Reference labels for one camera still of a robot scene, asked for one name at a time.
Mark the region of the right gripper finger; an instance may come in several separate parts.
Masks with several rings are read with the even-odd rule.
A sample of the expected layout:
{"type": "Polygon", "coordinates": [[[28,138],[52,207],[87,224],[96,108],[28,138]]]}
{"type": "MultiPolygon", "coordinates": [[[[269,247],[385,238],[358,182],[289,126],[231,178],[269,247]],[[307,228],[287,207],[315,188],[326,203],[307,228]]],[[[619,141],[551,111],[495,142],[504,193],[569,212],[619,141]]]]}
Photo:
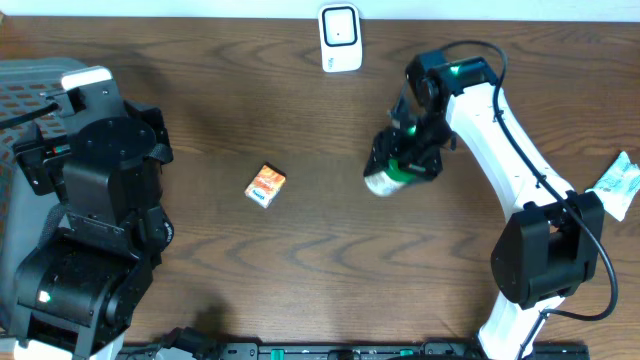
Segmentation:
{"type": "Polygon", "coordinates": [[[372,176],[389,167],[389,160],[397,153],[399,143],[395,128],[387,127],[373,139],[369,159],[363,171],[364,176],[372,176]]]}
{"type": "Polygon", "coordinates": [[[433,181],[443,170],[439,147],[412,147],[399,155],[400,182],[433,181]]]}

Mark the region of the green lid jar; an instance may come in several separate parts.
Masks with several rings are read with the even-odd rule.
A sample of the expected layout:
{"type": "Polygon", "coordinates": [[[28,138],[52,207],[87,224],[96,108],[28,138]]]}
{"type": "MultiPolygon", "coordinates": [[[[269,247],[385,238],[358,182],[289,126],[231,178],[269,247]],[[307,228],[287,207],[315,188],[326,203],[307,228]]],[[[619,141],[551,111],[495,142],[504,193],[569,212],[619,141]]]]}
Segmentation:
{"type": "Polygon", "coordinates": [[[399,162],[391,159],[388,166],[364,177],[367,188],[376,196],[390,196],[417,179],[415,174],[400,169],[399,162]]]}

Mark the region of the orange snack packet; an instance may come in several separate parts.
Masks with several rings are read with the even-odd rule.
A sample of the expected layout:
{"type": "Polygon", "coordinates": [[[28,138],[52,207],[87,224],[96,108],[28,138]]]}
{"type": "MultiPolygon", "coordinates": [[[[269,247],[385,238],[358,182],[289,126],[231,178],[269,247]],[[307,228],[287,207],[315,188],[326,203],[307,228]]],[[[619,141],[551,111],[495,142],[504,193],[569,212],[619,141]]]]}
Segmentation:
{"type": "Polygon", "coordinates": [[[265,164],[245,188],[244,194],[262,208],[268,208],[285,183],[284,173],[265,164]]]}

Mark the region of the light blue wipes pack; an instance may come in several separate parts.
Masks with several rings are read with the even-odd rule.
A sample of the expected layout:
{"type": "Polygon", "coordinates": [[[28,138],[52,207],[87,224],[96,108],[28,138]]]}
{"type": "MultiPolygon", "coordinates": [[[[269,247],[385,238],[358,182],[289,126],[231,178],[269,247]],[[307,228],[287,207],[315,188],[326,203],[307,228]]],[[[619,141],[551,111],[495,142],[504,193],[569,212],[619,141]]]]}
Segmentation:
{"type": "Polygon", "coordinates": [[[605,211],[622,222],[639,191],[639,166],[622,151],[602,177],[587,192],[594,192],[605,211]]]}

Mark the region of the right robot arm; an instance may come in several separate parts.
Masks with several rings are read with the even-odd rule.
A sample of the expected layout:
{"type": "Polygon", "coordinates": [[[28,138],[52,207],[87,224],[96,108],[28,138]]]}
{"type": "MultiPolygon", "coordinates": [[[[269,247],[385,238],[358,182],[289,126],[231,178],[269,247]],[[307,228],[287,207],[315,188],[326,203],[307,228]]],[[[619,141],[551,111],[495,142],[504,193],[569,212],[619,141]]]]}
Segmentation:
{"type": "Polygon", "coordinates": [[[488,359],[533,352],[543,321],[595,274],[604,208],[579,194],[542,157],[511,112],[499,78],[481,56],[449,61],[441,50],[415,56],[405,70],[391,124],[373,142],[363,177],[375,195],[434,180],[441,150],[461,139],[489,180],[506,226],[491,254],[499,289],[477,333],[488,359]]]}

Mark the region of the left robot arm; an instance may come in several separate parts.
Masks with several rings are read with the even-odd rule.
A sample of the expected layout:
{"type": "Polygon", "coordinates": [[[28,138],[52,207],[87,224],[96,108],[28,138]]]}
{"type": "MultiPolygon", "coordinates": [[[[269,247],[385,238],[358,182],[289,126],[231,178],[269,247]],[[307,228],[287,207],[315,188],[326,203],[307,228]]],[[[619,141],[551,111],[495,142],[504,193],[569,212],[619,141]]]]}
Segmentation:
{"type": "Polygon", "coordinates": [[[130,327],[173,239],[160,183],[173,152],[161,110],[122,98],[103,68],[63,75],[47,111],[64,134],[33,132],[14,153],[58,203],[17,267],[8,332],[87,359],[130,327]]]}

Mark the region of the white barcode scanner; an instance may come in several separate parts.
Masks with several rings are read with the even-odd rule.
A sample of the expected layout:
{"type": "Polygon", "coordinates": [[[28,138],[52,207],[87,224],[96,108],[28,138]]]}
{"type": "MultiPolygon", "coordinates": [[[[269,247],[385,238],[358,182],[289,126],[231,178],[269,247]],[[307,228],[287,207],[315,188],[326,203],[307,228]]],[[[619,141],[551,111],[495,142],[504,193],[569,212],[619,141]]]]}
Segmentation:
{"type": "Polygon", "coordinates": [[[327,73],[358,70],[363,62],[359,10],[350,3],[322,6],[318,11],[321,65],[327,73]]]}

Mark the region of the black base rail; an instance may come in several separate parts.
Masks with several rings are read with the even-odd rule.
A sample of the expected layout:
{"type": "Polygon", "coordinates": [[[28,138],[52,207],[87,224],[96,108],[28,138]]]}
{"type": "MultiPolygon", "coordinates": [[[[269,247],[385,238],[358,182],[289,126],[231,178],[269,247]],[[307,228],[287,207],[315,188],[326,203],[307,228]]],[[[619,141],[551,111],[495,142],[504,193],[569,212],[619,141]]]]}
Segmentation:
{"type": "MultiPolygon", "coordinates": [[[[194,355],[186,345],[125,346],[118,360],[220,359],[220,360],[382,360],[382,359],[488,359],[475,344],[436,340],[422,345],[258,345],[227,343],[220,350],[194,355]]],[[[577,344],[537,344],[523,359],[589,360],[588,347],[577,344]]]]}

